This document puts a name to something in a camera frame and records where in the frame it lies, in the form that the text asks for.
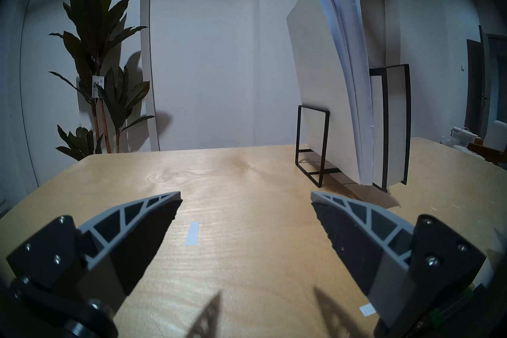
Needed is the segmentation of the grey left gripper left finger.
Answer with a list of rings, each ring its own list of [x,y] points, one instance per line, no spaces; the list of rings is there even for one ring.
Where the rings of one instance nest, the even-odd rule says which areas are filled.
[[[115,314],[157,254],[179,191],[131,201],[79,227],[60,215],[7,253],[6,337],[118,337]]]

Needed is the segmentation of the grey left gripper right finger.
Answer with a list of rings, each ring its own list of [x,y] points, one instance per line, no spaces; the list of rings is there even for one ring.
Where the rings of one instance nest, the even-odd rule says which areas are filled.
[[[458,337],[486,256],[438,218],[313,191],[333,249],[379,315],[374,337]]]

